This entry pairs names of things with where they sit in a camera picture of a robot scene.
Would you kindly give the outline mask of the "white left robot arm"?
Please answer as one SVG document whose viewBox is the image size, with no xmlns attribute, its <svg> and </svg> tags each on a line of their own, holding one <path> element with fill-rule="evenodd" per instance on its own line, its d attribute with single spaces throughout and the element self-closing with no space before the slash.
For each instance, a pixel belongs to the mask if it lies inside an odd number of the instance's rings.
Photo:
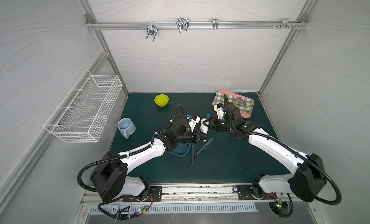
<svg viewBox="0 0 370 224">
<path fill-rule="evenodd" d="M 101 160 L 83 167 L 77 182 L 85 190 L 98 193 L 103 202 L 119 194 L 145 200 L 149 185 L 140 177 L 129 173 L 140 165 L 174 150 L 179 143 L 198 144 L 208 137 L 210 122 L 198 116 L 173 116 L 168 128 L 155 133 L 151 140 L 135 149 L 115 153 L 107 152 Z"/>
</svg>

